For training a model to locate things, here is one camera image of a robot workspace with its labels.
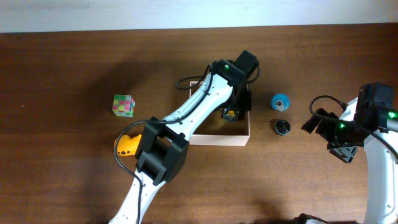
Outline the blue white egg toy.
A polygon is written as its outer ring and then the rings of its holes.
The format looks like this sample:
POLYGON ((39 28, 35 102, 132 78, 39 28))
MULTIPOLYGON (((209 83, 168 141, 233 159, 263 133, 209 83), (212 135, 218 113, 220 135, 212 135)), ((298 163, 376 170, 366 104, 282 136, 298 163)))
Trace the blue white egg toy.
POLYGON ((272 97, 271 106, 276 111, 285 111, 290 106, 289 97, 283 93, 278 93, 272 97))

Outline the black round disc toy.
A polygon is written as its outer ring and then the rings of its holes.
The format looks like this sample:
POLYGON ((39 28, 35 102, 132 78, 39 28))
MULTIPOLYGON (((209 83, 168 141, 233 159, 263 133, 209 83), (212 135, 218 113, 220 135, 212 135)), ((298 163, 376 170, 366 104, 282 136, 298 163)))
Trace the black round disc toy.
POLYGON ((285 136, 290 133, 291 125, 288 121, 280 119, 274 124, 274 131, 281 136, 285 136))

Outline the pastel rubik cube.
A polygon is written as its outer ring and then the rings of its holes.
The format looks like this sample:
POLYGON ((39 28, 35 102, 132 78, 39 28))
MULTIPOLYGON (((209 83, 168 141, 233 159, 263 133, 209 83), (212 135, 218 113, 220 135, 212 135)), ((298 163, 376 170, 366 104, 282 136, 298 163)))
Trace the pastel rubik cube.
POLYGON ((119 117, 133 117, 135 105, 136 103, 131 95, 115 95, 112 111, 119 117))

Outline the yellow submarine toy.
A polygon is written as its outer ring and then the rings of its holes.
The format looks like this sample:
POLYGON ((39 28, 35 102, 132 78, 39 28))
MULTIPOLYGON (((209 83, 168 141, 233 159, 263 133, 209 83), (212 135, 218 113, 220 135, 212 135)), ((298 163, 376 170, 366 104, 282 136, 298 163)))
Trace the yellow submarine toy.
POLYGON ((141 134, 132 138, 128 135, 122 135, 118 142, 116 154, 123 157, 134 156, 137 152, 141 137, 141 134))

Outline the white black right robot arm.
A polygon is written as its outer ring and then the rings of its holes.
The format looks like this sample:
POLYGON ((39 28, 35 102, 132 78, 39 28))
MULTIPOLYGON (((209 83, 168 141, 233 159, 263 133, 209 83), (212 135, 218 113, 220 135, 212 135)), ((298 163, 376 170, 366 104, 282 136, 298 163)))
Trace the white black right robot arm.
POLYGON ((397 223, 397 110, 394 88, 370 83, 348 103, 339 101, 340 116, 323 108, 310 110, 312 117, 302 126, 327 141, 327 150, 351 163, 363 148, 368 165, 368 202, 365 223, 397 223))

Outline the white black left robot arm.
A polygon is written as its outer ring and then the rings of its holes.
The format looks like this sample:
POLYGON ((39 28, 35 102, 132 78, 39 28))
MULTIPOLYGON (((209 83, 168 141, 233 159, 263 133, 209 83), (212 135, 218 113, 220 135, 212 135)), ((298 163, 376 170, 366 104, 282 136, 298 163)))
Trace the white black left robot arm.
POLYGON ((111 223, 141 223, 156 193, 181 170, 187 157, 189 140, 199 125, 220 110, 227 121, 244 119, 251 110, 246 98, 248 78, 259 70, 258 60, 220 60, 210 64, 199 89, 172 114, 159 120, 144 120, 137 146, 131 188, 111 223))

